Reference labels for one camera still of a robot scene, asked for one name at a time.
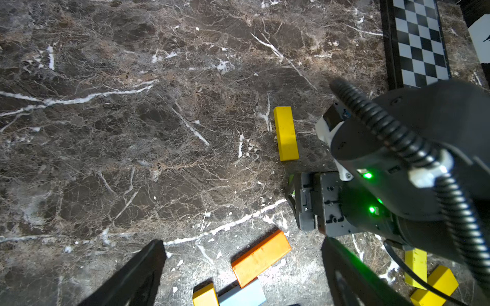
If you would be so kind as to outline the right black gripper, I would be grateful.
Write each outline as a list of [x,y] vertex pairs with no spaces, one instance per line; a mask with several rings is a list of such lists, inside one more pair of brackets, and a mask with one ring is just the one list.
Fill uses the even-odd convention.
[[367,189],[338,172],[295,173],[286,199],[300,230],[323,235],[379,232],[379,204]]

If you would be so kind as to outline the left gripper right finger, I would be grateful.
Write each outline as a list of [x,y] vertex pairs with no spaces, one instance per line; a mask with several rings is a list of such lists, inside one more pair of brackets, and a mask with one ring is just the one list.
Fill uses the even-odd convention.
[[325,237],[321,252],[335,305],[410,305],[335,238]]

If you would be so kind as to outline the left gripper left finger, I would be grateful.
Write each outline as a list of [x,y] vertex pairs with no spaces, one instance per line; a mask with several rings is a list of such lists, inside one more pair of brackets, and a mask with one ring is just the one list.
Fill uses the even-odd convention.
[[167,259],[154,239],[80,305],[154,305]]

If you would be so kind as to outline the long yellow block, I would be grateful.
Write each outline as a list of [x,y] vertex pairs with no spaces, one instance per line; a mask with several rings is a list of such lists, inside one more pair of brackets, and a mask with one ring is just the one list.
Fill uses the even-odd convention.
[[194,306],[219,306],[218,296],[213,283],[201,286],[193,292]]

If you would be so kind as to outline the orange block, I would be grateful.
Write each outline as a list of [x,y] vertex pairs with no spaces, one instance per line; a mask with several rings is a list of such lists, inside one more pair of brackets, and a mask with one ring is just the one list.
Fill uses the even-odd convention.
[[246,287],[291,250],[287,236],[280,229],[259,242],[231,264],[239,286]]

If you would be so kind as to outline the light blue block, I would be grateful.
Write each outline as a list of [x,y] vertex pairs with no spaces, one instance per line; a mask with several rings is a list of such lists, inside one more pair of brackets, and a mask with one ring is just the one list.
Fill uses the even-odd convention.
[[257,277],[245,287],[236,286],[218,297],[220,306],[260,306],[266,301],[262,283]]

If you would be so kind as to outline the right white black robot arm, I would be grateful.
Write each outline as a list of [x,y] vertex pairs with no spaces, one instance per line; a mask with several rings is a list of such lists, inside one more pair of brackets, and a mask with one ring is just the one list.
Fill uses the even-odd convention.
[[336,163],[290,178],[300,230],[370,232],[489,272],[489,95],[458,80],[369,99],[335,79],[316,132]]

